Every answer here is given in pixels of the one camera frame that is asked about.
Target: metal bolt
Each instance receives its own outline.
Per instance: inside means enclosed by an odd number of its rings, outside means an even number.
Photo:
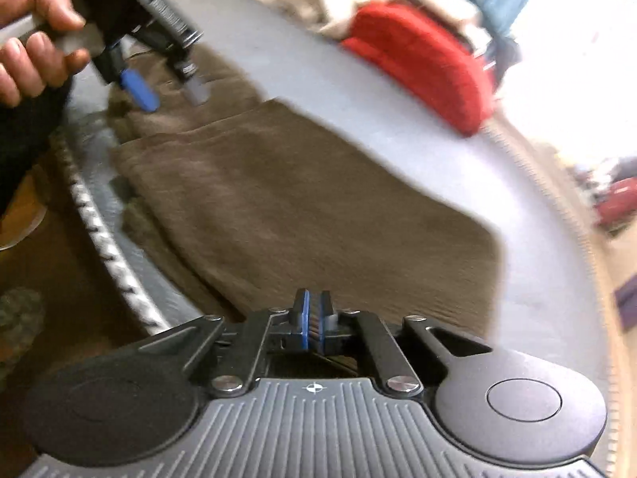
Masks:
[[[420,383],[410,375],[395,375],[387,380],[387,386],[395,392],[409,393],[418,389]]]
[[[212,380],[212,386],[220,392],[236,392],[243,387],[243,381],[236,375],[219,375]]]

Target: wooden floor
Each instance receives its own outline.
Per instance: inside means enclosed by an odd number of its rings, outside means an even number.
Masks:
[[[97,259],[55,163],[49,157],[43,165],[52,189],[45,220],[16,247],[0,252],[0,293],[29,287],[41,293],[46,306],[42,334],[0,394],[0,478],[18,476],[34,458],[19,423],[29,386],[71,361],[142,336]]]

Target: red object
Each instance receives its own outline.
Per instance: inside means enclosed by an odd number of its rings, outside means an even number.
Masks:
[[[372,3],[353,19],[343,46],[379,66],[465,136],[493,113],[493,84],[481,60],[413,7]]]
[[[613,183],[606,201],[596,207],[600,224],[610,225],[637,210],[637,178]]]

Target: black sleeve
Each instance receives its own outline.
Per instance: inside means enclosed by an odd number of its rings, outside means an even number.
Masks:
[[[4,215],[24,174],[49,147],[49,135],[60,125],[71,80],[47,88],[17,108],[0,105],[0,217]]]

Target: gray table surface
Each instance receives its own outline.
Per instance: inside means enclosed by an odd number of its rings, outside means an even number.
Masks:
[[[567,366],[608,388],[606,333],[592,269],[549,200],[487,135],[463,139],[374,67],[253,0],[173,0],[202,41],[236,62],[268,97],[333,126],[406,182],[473,215],[502,246],[491,340]],[[91,199],[167,325],[200,313],[121,231],[126,186],[109,162],[107,88],[77,78],[63,138]],[[606,435],[593,460],[604,469]]]

